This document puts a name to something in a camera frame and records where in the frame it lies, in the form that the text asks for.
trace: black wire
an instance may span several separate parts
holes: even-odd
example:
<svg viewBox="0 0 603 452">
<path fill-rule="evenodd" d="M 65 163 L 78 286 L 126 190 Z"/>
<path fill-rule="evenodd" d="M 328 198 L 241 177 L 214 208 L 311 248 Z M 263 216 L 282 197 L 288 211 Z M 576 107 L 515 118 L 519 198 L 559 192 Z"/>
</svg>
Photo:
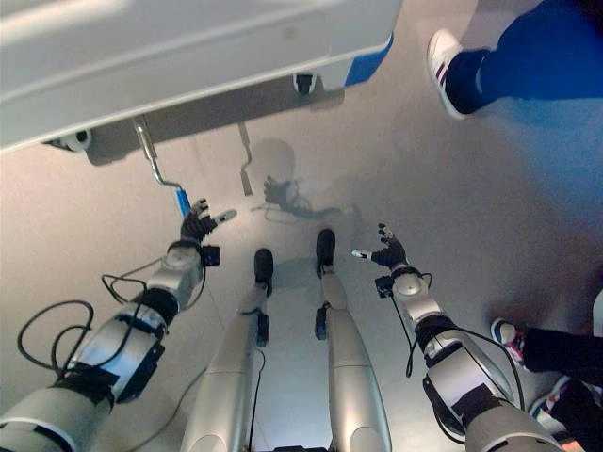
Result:
<svg viewBox="0 0 603 452">
<path fill-rule="evenodd" d="M 195 303 L 197 301 L 199 301 L 199 299 L 201 298 L 201 294 L 204 292 L 204 289 L 205 289 L 205 281 L 207 280 L 207 268 L 205 266 L 203 269 L 203 273 L 204 273 L 204 279 L 203 279 L 203 282 L 201 283 L 201 289 L 199 289 L 199 293 L 197 294 L 197 297 L 195 297 L 195 299 L 192 302 L 187 304 L 187 306 L 184 307 L 183 311 L 187 311 L 190 308 L 192 308 L 195 305 Z"/>
<path fill-rule="evenodd" d="M 83 301 L 81 299 L 69 299 L 66 301 L 60 301 L 58 303 L 51 304 L 50 306 L 47 306 L 44 309 L 37 311 L 34 315 L 32 315 L 31 318 L 29 318 L 29 320 L 27 320 L 27 322 L 25 322 L 25 324 L 21 327 L 21 329 L 19 330 L 19 334 L 17 335 L 17 349 L 19 350 L 19 352 L 31 363 L 38 365 L 39 367 L 43 367 L 44 369 L 54 371 L 58 377 L 62 377 L 62 375 L 64 373 L 64 368 L 60 369 L 58 367 L 58 364 L 56 363 L 56 359 L 53 359 L 51 356 L 50 364 L 37 360 L 36 358 L 31 356 L 29 354 L 29 352 L 27 352 L 27 350 L 25 350 L 25 347 L 23 345 L 23 338 L 24 338 L 25 332 L 29 329 L 29 327 L 31 327 L 31 325 L 36 320 L 38 320 L 42 315 L 44 315 L 45 313 L 47 313 L 49 311 L 52 311 L 53 309 L 56 309 L 59 306 L 65 306 L 68 304 L 79 304 L 79 305 L 84 306 L 88 310 L 88 320 L 87 320 L 85 326 L 81 326 L 82 333 L 80 334 L 79 338 L 77 339 L 75 345 L 72 348 L 72 351 L 68 357 L 68 361 L 69 361 L 75 354 L 76 349 L 80 346 L 80 344 L 84 340 L 84 336 L 86 336 L 86 333 L 90 329 L 92 320 L 94 319 L 94 308 L 92 308 L 92 305 L 90 305 L 90 303 L 88 303 L 87 301 Z"/>
<path fill-rule="evenodd" d="M 421 273 L 421 278 L 423 278 L 424 276 L 429 276 L 430 277 L 430 281 L 427 283 L 427 288 L 431 289 L 432 288 L 432 283 L 433 283 L 433 275 L 431 273 Z"/>
<path fill-rule="evenodd" d="M 252 411 L 252 426 L 249 430 L 249 443 L 247 444 L 247 450 L 252 452 L 252 439 L 253 439 L 253 424 L 255 424 L 255 407 L 257 406 L 257 393 L 260 389 L 260 381 L 262 380 L 262 372 L 264 371 L 264 367 L 266 367 L 266 355 L 259 348 L 256 349 L 262 355 L 262 366 L 260 367 L 260 371 L 257 374 L 257 383 L 255 384 L 255 395 L 253 396 L 253 411 Z"/>
<path fill-rule="evenodd" d="M 435 408 L 433 409 L 433 416 L 435 417 L 435 422 L 437 422 L 437 426 L 440 427 L 440 430 L 442 430 L 442 432 L 446 435 L 446 437 L 451 440 L 452 442 L 456 443 L 456 444 L 464 444 L 463 440 L 459 440 L 457 438 L 454 438 L 450 432 L 448 431 L 447 428 L 444 427 L 444 424 L 442 424 L 442 421 L 440 421 L 440 418 L 437 416 L 437 412 L 435 412 Z"/>
<path fill-rule="evenodd" d="M 55 340 L 53 341 L 53 344 L 50 348 L 50 362 L 52 363 L 53 367 L 56 369 L 59 369 L 58 367 L 58 360 L 57 360 L 57 348 L 58 348 L 58 343 L 60 342 L 61 338 L 63 337 L 63 335 L 71 330 L 76 330 L 76 329 L 80 329 L 83 331 L 89 331 L 86 329 L 86 327 L 84 325 L 71 325 L 70 327 L 67 327 L 65 329 L 63 329 L 59 334 L 57 334 L 57 337 L 55 337 Z M 69 361 L 65 361 L 65 363 L 63 364 L 61 368 L 61 373 L 59 374 L 60 377 L 63 376 L 64 372 L 62 369 L 65 369 L 67 364 L 69 363 Z"/>
<path fill-rule="evenodd" d="M 408 335 L 408 331 L 406 330 L 406 325 L 404 325 L 404 320 L 402 320 L 402 314 L 399 312 L 398 304 L 396 304 L 396 300 L 393 297 L 390 297 L 392 303 L 394 303 L 394 308 L 396 308 L 396 313 L 398 313 L 399 323 L 402 324 L 402 329 L 404 330 L 404 335 L 406 336 L 406 341 L 408 341 L 408 348 L 410 349 L 410 353 L 408 355 L 408 361 L 406 362 L 406 378 L 409 379 L 413 375 L 413 357 L 415 355 L 415 347 L 416 347 L 416 339 L 413 343 L 411 343 L 411 337 Z"/>
<path fill-rule="evenodd" d="M 142 283 L 144 286 L 144 291 L 142 293 L 142 295 L 144 295 L 144 293 L 147 291 L 147 284 L 144 281 L 139 281 L 139 282 Z M 125 334 L 123 335 L 122 342 L 120 343 L 120 346 L 117 348 L 117 350 L 115 350 L 115 353 L 113 353 L 110 357 L 108 357 L 106 360 L 102 361 L 101 363 L 91 365 L 90 368 L 95 369 L 95 368 L 101 367 L 101 366 L 113 361 L 120 353 L 122 353 L 123 348 L 125 347 L 125 343 L 128 341 L 128 339 L 130 337 L 130 333 L 132 332 L 132 329 L 134 328 L 134 322 L 136 321 L 137 317 L 139 316 L 140 306 L 142 306 L 142 299 L 143 299 L 143 296 L 140 296 L 139 300 L 137 302 L 137 305 L 136 305 L 136 309 L 134 310 L 134 314 L 132 315 L 132 317 L 130 318 L 130 321 L 128 322 L 128 328 L 125 331 Z"/>
<path fill-rule="evenodd" d="M 467 334 L 471 334 L 475 337 L 479 337 L 481 340 L 486 341 L 494 346 L 497 346 L 504 352 L 505 356 L 507 357 L 507 360 L 509 360 L 509 363 L 511 365 L 511 370 L 513 371 L 513 376 L 515 377 L 515 385 L 517 386 L 517 394 L 519 396 L 519 407 L 520 407 L 521 411 L 524 412 L 526 410 L 526 400 L 524 399 L 524 390 L 521 386 L 521 381 L 519 380 L 519 374 L 517 373 L 517 368 L 515 367 L 513 358 L 511 357 L 511 355 L 509 354 L 507 349 L 504 346 L 502 346 L 501 344 L 499 344 L 498 342 L 493 341 L 489 337 L 486 337 L 486 336 L 479 334 L 477 332 L 474 332 L 472 330 L 466 330 L 465 328 L 460 328 L 460 327 L 454 327 L 453 329 L 457 330 L 457 331 L 465 332 Z"/>
<path fill-rule="evenodd" d="M 125 302 L 127 302 L 127 299 L 125 299 L 124 297 L 122 297 L 119 294 L 119 292 L 115 288 L 115 283 L 118 283 L 119 281 L 123 281 L 122 278 L 126 278 L 126 277 L 128 277 L 130 275 L 133 275 L 135 273 L 138 273 L 139 271 L 144 270 L 145 268 L 148 268 L 150 266 L 154 266 L 158 262 L 161 262 L 161 259 L 162 259 L 162 257 L 158 257 L 158 258 L 154 259 L 153 261 L 149 262 L 148 264 L 145 264 L 144 266 L 139 266 L 137 268 L 134 268 L 133 270 L 126 271 L 125 273 L 123 273 L 122 275 L 120 275 L 119 278 L 114 279 L 109 286 L 107 286 L 107 284 L 105 283 L 105 280 L 103 278 L 105 275 L 103 275 L 101 277 L 101 281 L 103 281 L 103 285 L 105 286 L 106 290 L 109 292 L 109 294 L 111 294 L 111 296 L 115 300 L 117 300 L 119 303 L 125 303 Z"/>
<path fill-rule="evenodd" d="M 135 452 L 135 451 L 141 449 L 142 447 L 144 447 L 145 445 L 150 443 L 152 440 L 154 440 L 157 436 L 159 436 L 163 432 L 163 430 L 165 430 L 168 427 L 168 425 L 171 423 L 171 421 L 173 421 L 174 418 L 176 417 L 178 410 L 180 410 L 180 406 L 182 405 L 182 402 L 184 401 L 185 397 L 187 396 L 188 391 L 190 391 L 190 388 L 193 387 L 193 385 L 205 373 L 206 370 L 207 370 L 207 367 L 204 370 L 202 370 L 199 374 L 197 374 L 197 376 L 194 379 L 192 379 L 192 381 L 188 384 L 187 388 L 184 390 L 184 392 L 180 396 L 180 399 L 178 400 L 178 403 L 176 404 L 176 408 L 174 409 L 170 418 L 166 422 L 164 422 L 163 425 L 160 428 L 158 428 L 157 431 L 155 433 L 153 433 L 149 438 L 142 441 L 141 443 L 138 443 L 134 447 L 127 449 L 125 452 Z"/>
<path fill-rule="evenodd" d="M 111 282 L 111 284 L 109 284 L 106 281 L 107 279 L 113 280 Z M 109 292 L 109 294 L 111 294 L 111 296 L 120 304 L 124 304 L 124 303 L 128 302 L 129 300 L 127 298 L 123 297 L 122 295 L 120 295 L 113 288 L 113 284 L 115 282 L 138 283 L 138 284 L 141 284 L 144 287 L 144 290 L 146 291 L 146 282 L 144 282 L 143 280 L 137 280 L 135 278 L 125 278 L 123 276 L 104 274 L 101 276 L 101 281 L 103 282 L 103 285 L 105 286 L 105 289 Z"/>
</svg>

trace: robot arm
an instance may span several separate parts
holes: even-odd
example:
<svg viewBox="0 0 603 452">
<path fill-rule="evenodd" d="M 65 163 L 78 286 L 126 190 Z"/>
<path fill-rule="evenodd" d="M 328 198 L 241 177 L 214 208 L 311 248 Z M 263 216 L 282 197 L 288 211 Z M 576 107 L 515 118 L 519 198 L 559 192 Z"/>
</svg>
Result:
<svg viewBox="0 0 603 452">
<path fill-rule="evenodd" d="M 423 388 L 440 422 L 465 436 L 467 452 L 560 450 L 544 428 L 511 403 L 513 393 L 500 369 L 430 297 L 397 238 L 383 224 L 379 232 L 385 249 L 352 254 L 391 270 L 376 280 L 377 289 L 401 306 L 404 325 L 423 352 L 428 368 Z"/>
<path fill-rule="evenodd" d="M 185 311 L 206 266 L 220 263 L 218 247 L 201 241 L 229 211 L 216 218 L 197 202 L 145 289 L 76 351 L 57 381 L 40 389 L 0 418 L 0 450 L 79 452 L 115 403 L 140 396 L 163 354 L 161 341 L 173 319 Z"/>
</svg>

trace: caster wheel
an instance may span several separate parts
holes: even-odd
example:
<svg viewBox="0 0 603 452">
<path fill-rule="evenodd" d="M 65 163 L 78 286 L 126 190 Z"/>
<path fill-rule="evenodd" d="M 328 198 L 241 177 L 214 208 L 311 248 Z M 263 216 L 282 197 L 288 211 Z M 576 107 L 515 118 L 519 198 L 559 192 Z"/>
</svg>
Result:
<svg viewBox="0 0 603 452">
<path fill-rule="evenodd" d="M 317 77 L 311 73 L 298 73 L 293 75 L 293 86 L 300 96 L 310 96 L 317 88 Z"/>
<path fill-rule="evenodd" d="M 270 340 L 270 321 L 266 314 L 257 315 L 257 338 L 255 344 L 258 347 L 265 347 Z"/>
<path fill-rule="evenodd" d="M 317 319 L 314 325 L 314 335 L 319 341 L 327 339 L 327 307 L 317 309 Z"/>
<path fill-rule="evenodd" d="M 56 148 L 71 151 L 72 153 L 81 153 L 87 151 L 92 144 L 92 131 L 90 129 L 80 130 L 65 137 L 59 137 L 48 141 L 45 144 L 50 144 Z"/>
</svg>

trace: shoe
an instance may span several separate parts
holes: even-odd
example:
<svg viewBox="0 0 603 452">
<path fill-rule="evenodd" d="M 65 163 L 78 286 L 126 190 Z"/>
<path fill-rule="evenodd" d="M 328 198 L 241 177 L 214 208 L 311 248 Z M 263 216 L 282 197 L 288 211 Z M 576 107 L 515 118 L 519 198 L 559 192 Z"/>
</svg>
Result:
<svg viewBox="0 0 603 452">
<path fill-rule="evenodd" d="M 542 412 L 550 415 L 551 410 L 555 404 L 559 402 L 559 398 L 562 396 L 563 392 L 565 392 L 571 380 L 572 379 L 567 376 L 561 377 L 547 394 L 534 400 L 528 411 L 530 416 L 537 419 Z"/>
<path fill-rule="evenodd" d="M 335 256 L 335 234 L 330 229 L 323 229 L 317 237 L 317 275 L 322 278 L 322 268 L 332 266 Z"/>
<path fill-rule="evenodd" d="M 430 77 L 437 88 L 444 108 L 455 120 L 464 120 L 468 115 L 457 110 L 448 98 L 446 94 L 446 75 L 450 61 L 461 51 L 463 51 L 461 44 L 446 29 L 435 32 L 427 50 L 427 66 Z"/>
<path fill-rule="evenodd" d="M 497 318 L 490 326 L 490 333 L 495 341 L 507 349 L 517 365 L 528 370 L 524 364 L 524 345 L 526 343 L 524 332 L 518 330 L 515 325 L 504 318 Z"/>
<path fill-rule="evenodd" d="M 265 284 L 267 297 L 269 297 L 272 293 L 272 274 L 274 273 L 274 261 L 270 250 L 263 248 L 255 252 L 253 272 L 255 273 L 255 283 Z"/>
</svg>

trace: red and white sneaker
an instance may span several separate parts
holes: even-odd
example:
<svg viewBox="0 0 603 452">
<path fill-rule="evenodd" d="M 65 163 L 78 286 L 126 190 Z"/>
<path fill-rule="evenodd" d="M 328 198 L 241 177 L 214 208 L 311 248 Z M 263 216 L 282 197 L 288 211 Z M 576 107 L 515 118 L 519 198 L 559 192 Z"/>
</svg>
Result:
<svg viewBox="0 0 603 452">
<path fill-rule="evenodd" d="M 437 88 L 444 108 L 455 120 L 464 120 L 467 115 L 457 110 L 446 95 L 446 75 L 450 61 L 462 50 L 461 44 L 446 29 L 436 31 L 427 48 L 427 67 L 430 77 Z"/>
<path fill-rule="evenodd" d="M 567 389 L 567 386 L 570 379 L 567 376 L 563 376 L 557 380 L 552 389 L 545 395 L 537 398 L 530 406 L 530 416 L 534 419 L 538 419 L 538 416 L 541 415 L 542 412 L 550 415 L 551 410 L 555 406 L 557 402 L 559 402 L 560 397 Z"/>
<path fill-rule="evenodd" d="M 497 318 L 490 326 L 490 333 L 495 341 L 507 349 L 517 365 L 528 370 L 524 364 L 524 345 L 526 344 L 524 332 L 518 330 L 514 324 L 504 318 Z"/>
</svg>

